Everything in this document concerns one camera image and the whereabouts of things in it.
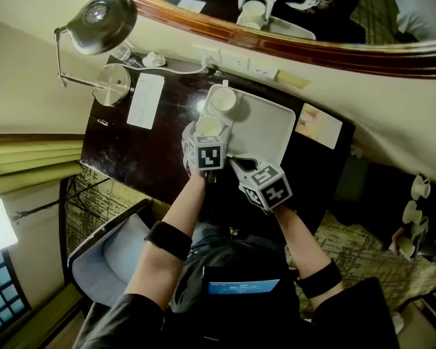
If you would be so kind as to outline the black tripod stand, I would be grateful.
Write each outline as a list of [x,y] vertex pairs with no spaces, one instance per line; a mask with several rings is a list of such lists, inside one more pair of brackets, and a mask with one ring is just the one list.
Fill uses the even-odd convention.
[[107,181],[109,181],[109,178],[105,178],[104,180],[96,182],[95,184],[91,184],[91,185],[87,186],[86,188],[84,188],[82,190],[76,191],[74,194],[72,194],[70,196],[64,196],[62,198],[58,198],[58,200],[49,202],[48,204],[44,204],[42,206],[38,206],[38,207],[35,207],[33,209],[29,209],[29,210],[25,210],[25,211],[17,211],[15,213],[15,215],[13,215],[11,217],[11,221],[18,222],[19,220],[21,220],[21,219],[23,219],[23,218],[25,218],[27,216],[30,216],[32,214],[38,213],[38,212],[46,210],[46,209],[50,209],[50,208],[52,208],[52,207],[54,207],[56,205],[66,204],[71,199],[79,197],[82,193],[85,193],[88,190],[96,188],[98,185],[101,185],[101,184],[103,184],[103,183],[105,183]]

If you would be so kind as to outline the dark wooden desk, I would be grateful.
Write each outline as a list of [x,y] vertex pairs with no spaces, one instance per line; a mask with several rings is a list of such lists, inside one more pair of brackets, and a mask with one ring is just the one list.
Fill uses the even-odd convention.
[[[182,131],[199,116],[209,88],[228,81],[285,106],[299,116],[304,100],[272,86],[211,69],[206,73],[164,73],[164,86],[152,129],[127,124],[132,97],[107,107],[94,103],[81,161],[101,174],[160,201],[171,203],[187,182],[182,163]],[[109,125],[103,126],[96,119]],[[291,203],[311,231],[316,231],[331,203],[350,152],[355,126],[346,119],[334,150],[294,130],[281,162],[293,192]]]

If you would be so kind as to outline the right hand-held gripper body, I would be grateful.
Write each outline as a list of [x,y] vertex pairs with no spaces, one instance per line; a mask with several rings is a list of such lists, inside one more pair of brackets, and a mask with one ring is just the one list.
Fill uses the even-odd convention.
[[261,164],[247,173],[239,182],[239,188],[251,204],[266,212],[271,212],[293,196],[286,174],[273,164]]

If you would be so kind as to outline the white cup with saucer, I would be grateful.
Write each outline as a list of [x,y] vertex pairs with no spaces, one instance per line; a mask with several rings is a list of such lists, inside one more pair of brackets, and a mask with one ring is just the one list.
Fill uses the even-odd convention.
[[414,201],[418,201],[420,198],[428,198],[431,191],[431,182],[427,178],[423,178],[421,175],[417,175],[411,186],[411,198]]
[[423,212],[417,209],[417,203],[414,200],[410,200],[403,211],[402,221],[404,224],[413,223],[419,225],[423,218]]

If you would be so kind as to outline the white printed card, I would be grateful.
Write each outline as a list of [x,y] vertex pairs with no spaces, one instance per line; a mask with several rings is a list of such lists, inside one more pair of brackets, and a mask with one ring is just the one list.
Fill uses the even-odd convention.
[[343,123],[326,112],[305,103],[294,131],[334,150]]

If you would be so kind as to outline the white rectangular tray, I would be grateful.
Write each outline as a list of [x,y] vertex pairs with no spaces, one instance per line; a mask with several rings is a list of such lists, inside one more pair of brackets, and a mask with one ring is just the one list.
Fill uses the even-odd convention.
[[[227,89],[236,97],[229,111],[219,111],[212,105],[212,96]],[[214,84],[209,88],[202,116],[214,116],[228,131],[226,153],[230,157],[254,154],[275,165],[280,165],[296,114],[291,109],[243,90]]]

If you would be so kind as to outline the person's right forearm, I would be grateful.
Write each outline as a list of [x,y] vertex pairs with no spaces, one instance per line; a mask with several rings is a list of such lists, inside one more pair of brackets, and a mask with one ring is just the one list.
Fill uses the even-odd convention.
[[299,280],[305,280],[331,264],[331,259],[295,211],[280,205],[273,212],[283,232],[291,259],[299,271]]

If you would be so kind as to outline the person's black clothing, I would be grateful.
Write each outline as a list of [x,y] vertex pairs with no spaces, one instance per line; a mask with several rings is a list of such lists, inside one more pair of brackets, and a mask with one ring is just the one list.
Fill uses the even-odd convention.
[[[287,244],[215,230],[192,240],[183,262],[166,310],[123,293],[102,316],[87,317],[74,349],[399,349],[376,278],[310,300]],[[208,293],[209,282],[270,279],[280,279],[270,293]]]

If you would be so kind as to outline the chest device with blue screen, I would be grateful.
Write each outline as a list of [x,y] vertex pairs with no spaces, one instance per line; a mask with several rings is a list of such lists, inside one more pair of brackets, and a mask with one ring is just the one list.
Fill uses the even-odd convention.
[[280,279],[209,282],[208,293],[211,295],[270,293],[279,282]]

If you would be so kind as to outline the oval wooden framed mirror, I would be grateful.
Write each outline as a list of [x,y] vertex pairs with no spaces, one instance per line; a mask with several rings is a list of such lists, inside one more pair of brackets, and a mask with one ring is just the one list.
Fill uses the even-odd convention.
[[162,0],[134,3],[141,17],[262,54],[371,75],[436,79],[436,41],[373,46],[300,39],[244,28]]

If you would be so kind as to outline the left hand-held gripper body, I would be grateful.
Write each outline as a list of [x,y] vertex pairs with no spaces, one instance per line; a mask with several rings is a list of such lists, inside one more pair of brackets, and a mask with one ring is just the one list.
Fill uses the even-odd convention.
[[227,143],[216,135],[183,135],[183,165],[187,175],[220,170],[225,165]]

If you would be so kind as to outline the white notepad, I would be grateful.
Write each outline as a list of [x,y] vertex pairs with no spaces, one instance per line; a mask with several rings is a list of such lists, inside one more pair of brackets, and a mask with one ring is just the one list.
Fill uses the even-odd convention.
[[130,105],[127,124],[143,129],[152,129],[161,93],[164,77],[141,73]]

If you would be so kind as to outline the group of white cups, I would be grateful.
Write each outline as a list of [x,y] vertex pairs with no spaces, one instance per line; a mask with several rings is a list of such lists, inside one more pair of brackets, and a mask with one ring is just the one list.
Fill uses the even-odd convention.
[[[363,227],[375,235],[387,249],[392,243],[393,234],[400,227],[405,229],[401,237],[411,239],[413,223],[404,224],[402,216],[406,204],[413,200],[411,198],[412,183],[407,184],[405,188],[377,194],[367,201]],[[429,218],[429,230],[416,257],[423,256],[432,260],[436,258],[436,185],[431,182],[429,197],[420,198],[416,203],[417,209],[423,212],[423,216]]]

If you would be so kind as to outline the silver desk lamp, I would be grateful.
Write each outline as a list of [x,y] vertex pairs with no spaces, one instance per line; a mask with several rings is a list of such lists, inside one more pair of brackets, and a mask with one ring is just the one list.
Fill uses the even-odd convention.
[[[60,50],[60,37],[70,36],[73,46],[83,55],[100,55],[123,44],[134,29],[137,8],[133,0],[91,0],[66,25],[54,30],[56,50]],[[60,53],[57,53],[57,77],[63,86],[69,82],[93,89],[99,104],[113,107],[124,99],[132,85],[125,67],[106,65],[96,82],[77,79],[62,72]]]

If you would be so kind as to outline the person's left forearm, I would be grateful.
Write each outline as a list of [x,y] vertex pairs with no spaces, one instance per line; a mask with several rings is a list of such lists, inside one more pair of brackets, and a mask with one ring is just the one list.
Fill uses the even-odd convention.
[[[195,170],[184,186],[163,221],[191,237],[205,197],[206,181]],[[125,290],[152,300],[161,310],[166,310],[184,262],[166,250],[147,242],[137,262],[137,267]]]

